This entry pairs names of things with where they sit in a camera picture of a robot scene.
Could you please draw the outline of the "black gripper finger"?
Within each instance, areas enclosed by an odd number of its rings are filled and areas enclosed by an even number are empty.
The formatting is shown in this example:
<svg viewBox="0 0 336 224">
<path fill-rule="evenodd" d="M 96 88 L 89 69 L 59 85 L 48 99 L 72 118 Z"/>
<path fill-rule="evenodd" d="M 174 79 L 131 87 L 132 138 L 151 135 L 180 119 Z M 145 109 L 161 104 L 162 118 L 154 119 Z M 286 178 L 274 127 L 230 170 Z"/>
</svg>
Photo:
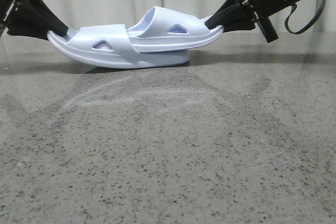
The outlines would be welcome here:
<svg viewBox="0 0 336 224">
<path fill-rule="evenodd" d="M 206 22 L 211 30 L 223 25 L 224 30 L 238 30 L 238 24 L 243 20 L 243 8 L 238 0 L 226 0 L 225 3 Z"/>
<path fill-rule="evenodd" d="M 48 30 L 32 23 L 16 22 L 8 25 L 7 33 L 11 36 L 26 36 L 48 40 Z"/>
<path fill-rule="evenodd" d="M 69 29 L 43 0 L 25 0 L 25 19 L 26 23 L 39 25 L 62 37 L 66 36 Z"/>
<path fill-rule="evenodd" d="M 224 18 L 223 19 L 224 32 L 230 31 L 246 31 L 256 28 L 255 23 L 248 17 L 243 18 Z"/>
</svg>

